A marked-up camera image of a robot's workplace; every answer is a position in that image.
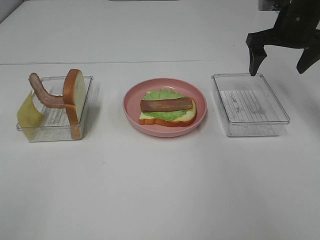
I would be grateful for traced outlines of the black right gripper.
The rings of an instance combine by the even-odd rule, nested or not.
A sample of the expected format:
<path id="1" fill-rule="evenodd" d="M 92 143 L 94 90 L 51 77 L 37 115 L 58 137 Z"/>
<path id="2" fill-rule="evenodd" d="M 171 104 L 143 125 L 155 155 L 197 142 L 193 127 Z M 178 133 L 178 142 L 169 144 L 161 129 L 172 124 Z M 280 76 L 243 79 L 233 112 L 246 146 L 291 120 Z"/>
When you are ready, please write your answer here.
<path id="1" fill-rule="evenodd" d="M 303 49 L 296 69 L 303 74 L 320 60 L 320 2 L 318 0 L 292 0 L 279 12 L 273 28 L 249 33 L 249 73 L 255 76 L 267 57 L 265 45 Z"/>

